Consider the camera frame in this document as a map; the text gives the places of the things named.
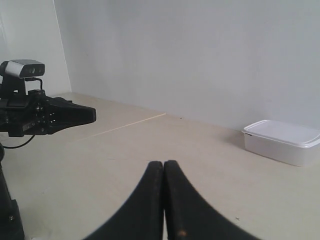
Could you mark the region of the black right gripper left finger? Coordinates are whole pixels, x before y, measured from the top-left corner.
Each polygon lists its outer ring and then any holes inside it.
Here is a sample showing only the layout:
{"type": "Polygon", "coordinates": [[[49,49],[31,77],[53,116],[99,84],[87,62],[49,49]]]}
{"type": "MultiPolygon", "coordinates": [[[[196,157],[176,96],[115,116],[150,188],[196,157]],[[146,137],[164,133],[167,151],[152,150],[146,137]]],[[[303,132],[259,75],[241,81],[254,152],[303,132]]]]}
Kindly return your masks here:
{"type": "Polygon", "coordinates": [[[164,225],[163,173],[162,162],[149,162],[125,203],[86,239],[161,240],[164,225]]]}

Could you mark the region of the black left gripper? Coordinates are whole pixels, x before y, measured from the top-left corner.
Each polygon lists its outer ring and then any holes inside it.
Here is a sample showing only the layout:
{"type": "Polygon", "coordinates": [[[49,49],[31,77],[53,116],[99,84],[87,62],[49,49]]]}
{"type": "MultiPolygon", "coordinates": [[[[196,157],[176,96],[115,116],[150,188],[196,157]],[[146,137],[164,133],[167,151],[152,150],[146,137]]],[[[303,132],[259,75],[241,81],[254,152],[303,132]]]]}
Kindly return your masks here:
{"type": "Polygon", "coordinates": [[[96,120],[93,107],[46,96],[43,80],[38,77],[2,76],[0,131],[9,137],[52,135],[96,120]]]}

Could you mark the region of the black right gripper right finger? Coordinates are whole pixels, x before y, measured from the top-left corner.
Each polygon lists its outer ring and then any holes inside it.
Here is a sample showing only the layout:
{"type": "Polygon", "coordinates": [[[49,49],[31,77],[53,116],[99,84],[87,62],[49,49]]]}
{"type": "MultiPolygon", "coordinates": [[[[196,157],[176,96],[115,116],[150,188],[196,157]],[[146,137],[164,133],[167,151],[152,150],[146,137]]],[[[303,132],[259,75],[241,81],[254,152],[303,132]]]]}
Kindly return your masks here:
{"type": "Polygon", "coordinates": [[[164,163],[164,212],[169,240],[257,240],[214,209],[175,160],[164,163]]]}

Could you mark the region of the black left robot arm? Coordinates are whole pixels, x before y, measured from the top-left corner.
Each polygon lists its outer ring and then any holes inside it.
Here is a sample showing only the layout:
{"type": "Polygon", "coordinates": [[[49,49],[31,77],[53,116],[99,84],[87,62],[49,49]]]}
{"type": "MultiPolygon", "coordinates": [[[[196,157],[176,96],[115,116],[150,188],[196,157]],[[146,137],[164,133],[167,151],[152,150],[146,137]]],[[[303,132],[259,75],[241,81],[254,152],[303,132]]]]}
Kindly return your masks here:
{"type": "MultiPolygon", "coordinates": [[[[0,131],[11,138],[53,135],[59,131],[94,123],[96,109],[63,97],[49,97],[43,88],[26,90],[26,82],[38,77],[3,75],[0,84],[0,131]]],[[[23,240],[25,233],[18,203],[11,198],[4,174],[0,175],[0,238],[23,240]]]]}

